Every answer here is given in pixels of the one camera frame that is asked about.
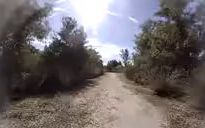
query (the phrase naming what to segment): ground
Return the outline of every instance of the ground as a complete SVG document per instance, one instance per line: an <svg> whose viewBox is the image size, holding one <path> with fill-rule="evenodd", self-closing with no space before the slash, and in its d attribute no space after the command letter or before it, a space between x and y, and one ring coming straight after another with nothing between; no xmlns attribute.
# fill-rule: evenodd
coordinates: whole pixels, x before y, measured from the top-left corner
<svg viewBox="0 0 205 128"><path fill-rule="evenodd" d="M123 75L106 73L87 88L52 98L27 98L10 105L0 118L8 128L196 128L197 112L169 104L149 89L126 82Z"/></svg>

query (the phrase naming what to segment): vegetation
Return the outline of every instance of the vegetation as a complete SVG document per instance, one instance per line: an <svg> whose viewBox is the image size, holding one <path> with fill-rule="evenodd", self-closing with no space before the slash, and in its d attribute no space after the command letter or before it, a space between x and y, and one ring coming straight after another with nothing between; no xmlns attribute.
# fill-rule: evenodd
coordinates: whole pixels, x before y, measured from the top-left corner
<svg viewBox="0 0 205 128"><path fill-rule="evenodd" d="M120 56L121 56L122 63L124 64L124 66L125 67L129 66L131 58L130 58L130 53L128 49L122 49Z"/></svg>
<svg viewBox="0 0 205 128"><path fill-rule="evenodd" d="M2 37L0 81L5 81L10 95L63 91L103 74L101 56L86 47L86 33L75 19L64 17L61 30L49 36L50 12L51 6L36 10ZM43 51L32 45L49 38Z"/></svg>
<svg viewBox="0 0 205 128"><path fill-rule="evenodd" d="M106 70L108 72L118 72L122 68L122 64L117 60L110 60L107 63Z"/></svg>
<svg viewBox="0 0 205 128"><path fill-rule="evenodd" d="M178 97L185 87L194 88L192 72L203 64L205 0L161 0L160 10L135 36L133 66L125 74L141 85L151 85L159 96Z"/></svg>

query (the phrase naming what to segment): dry grass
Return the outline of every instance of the dry grass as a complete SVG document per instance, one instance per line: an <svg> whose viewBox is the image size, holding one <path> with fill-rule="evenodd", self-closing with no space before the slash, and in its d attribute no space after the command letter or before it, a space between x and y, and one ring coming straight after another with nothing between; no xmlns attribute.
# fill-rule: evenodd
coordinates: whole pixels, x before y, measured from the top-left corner
<svg viewBox="0 0 205 128"><path fill-rule="evenodd" d="M165 128L200 128L204 124L203 114L190 107L186 102L177 101L174 99L161 98L154 95L154 91L150 87L139 86L133 84L120 75L125 87L133 91L135 94L144 96L150 103L164 113L163 127Z"/></svg>
<svg viewBox="0 0 205 128"><path fill-rule="evenodd" d="M84 128L93 125L87 103L72 104L59 97L29 98L5 113L9 128Z"/></svg>

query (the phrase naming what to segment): shrub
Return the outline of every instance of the shrub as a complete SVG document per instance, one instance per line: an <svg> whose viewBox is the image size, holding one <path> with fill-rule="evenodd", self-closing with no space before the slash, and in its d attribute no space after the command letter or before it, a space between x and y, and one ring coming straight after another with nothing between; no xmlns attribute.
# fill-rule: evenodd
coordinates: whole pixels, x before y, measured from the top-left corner
<svg viewBox="0 0 205 128"><path fill-rule="evenodd" d="M192 101L195 107L205 111L205 68L193 72Z"/></svg>
<svg viewBox="0 0 205 128"><path fill-rule="evenodd" d="M171 85L168 81L156 81L154 92L157 96L167 98L178 98L185 95L182 88Z"/></svg>
<svg viewBox="0 0 205 128"><path fill-rule="evenodd" d="M126 78L129 80L135 80L135 70L136 68L134 66L126 67L124 71Z"/></svg>
<svg viewBox="0 0 205 128"><path fill-rule="evenodd" d="M178 98L185 95L182 85L187 80L187 72L184 70L171 70L168 67L151 68L137 72L139 80L144 85L149 85L154 90L154 94L167 97Z"/></svg>

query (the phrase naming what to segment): sunlight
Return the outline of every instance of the sunlight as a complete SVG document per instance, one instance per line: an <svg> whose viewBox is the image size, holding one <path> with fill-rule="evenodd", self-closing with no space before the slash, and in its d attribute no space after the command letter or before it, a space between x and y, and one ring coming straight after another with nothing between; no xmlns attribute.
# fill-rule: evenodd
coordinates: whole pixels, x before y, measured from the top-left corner
<svg viewBox="0 0 205 128"><path fill-rule="evenodd" d="M98 25L105 19L113 0L70 0L86 29L96 34Z"/></svg>

